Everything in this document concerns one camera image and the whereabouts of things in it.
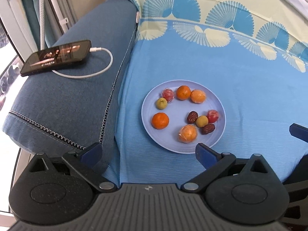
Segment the plate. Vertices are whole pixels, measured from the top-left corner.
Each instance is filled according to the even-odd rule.
[[[166,89],[172,89],[176,92],[177,88],[186,85],[190,90],[199,89],[206,93],[206,100],[202,104],[193,103],[190,99],[181,101],[176,97],[168,103],[167,107],[159,110],[155,106],[155,102],[161,97],[161,92]],[[198,115],[207,115],[208,110],[215,109],[219,113],[219,119],[214,123],[215,130],[207,135],[202,135],[198,128],[198,137],[192,143],[182,143],[178,140],[178,133],[180,129],[187,124],[186,118],[191,111],[196,111]],[[169,125],[161,130],[153,128],[151,120],[153,115],[158,112],[164,112],[169,117]],[[208,88],[203,85],[186,80],[173,80],[164,82],[153,88],[145,97],[142,108],[141,118],[145,130],[149,136],[163,148],[180,153],[180,154],[194,154],[198,143],[214,146],[224,133],[226,126],[226,117],[224,107],[218,97]]]

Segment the white cable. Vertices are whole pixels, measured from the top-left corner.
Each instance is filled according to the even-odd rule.
[[[45,49],[45,9],[44,0],[39,0],[39,28],[41,50]]]
[[[96,52],[96,51],[101,51],[101,50],[106,51],[110,55],[110,62],[109,62],[107,67],[105,67],[103,70],[101,70],[99,72],[96,72],[96,73],[93,73],[93,74],[89,74],[89,75],[65,75],[65,74],[59,73],[58,71],[55,71],[55,70],[53,70],[53,72],[55,74],[57,74],[57,75],[62,76],[62,77],[71,78],[71,79],[90,78],[90,77],[94,77],[94,76],[97,76],[99,74],[102,74],[102,73],[104,73],[105,71],[107,71],[111,67],[111,65],[113,63],[113,56],[112,56],[112,53],[108,49],[106,49],[106,48],[90,48],[90,52]]]

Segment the dried date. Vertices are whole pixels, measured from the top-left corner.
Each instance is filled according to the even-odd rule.
[[[196,111],[191,111],[187,116],[188,124],[193,124],[198,118],[198,113]]]
[[[201,128],[201,134],[207,135],[209,133],[212,133],[214,130],[215,130],[215,125],[213,123],[209,123]]]

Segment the phone screen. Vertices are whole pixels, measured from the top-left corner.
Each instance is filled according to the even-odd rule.
[[[21,73],[50,69],[61,64],[83,60],[88,54],[90,41],[79,41],[51,47],[33,53],[24,64]]]

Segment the blue sofa armrest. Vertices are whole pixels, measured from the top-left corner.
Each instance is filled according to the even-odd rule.
[[[64,34],[55,45],[89,39],[92,47],[113,54],[108,71],[89,79],[67,79],[53,72],[30,76],[20,90],[3,131],[31,153],[61,157],[95,142],[103,155],[94,170],[103,173],[114,154],[118,94],[136,35],[136,7],[129,0],[107,0]],[[109,64],[104,51],[90,53],[86,64],[61,70],[84,75]]]

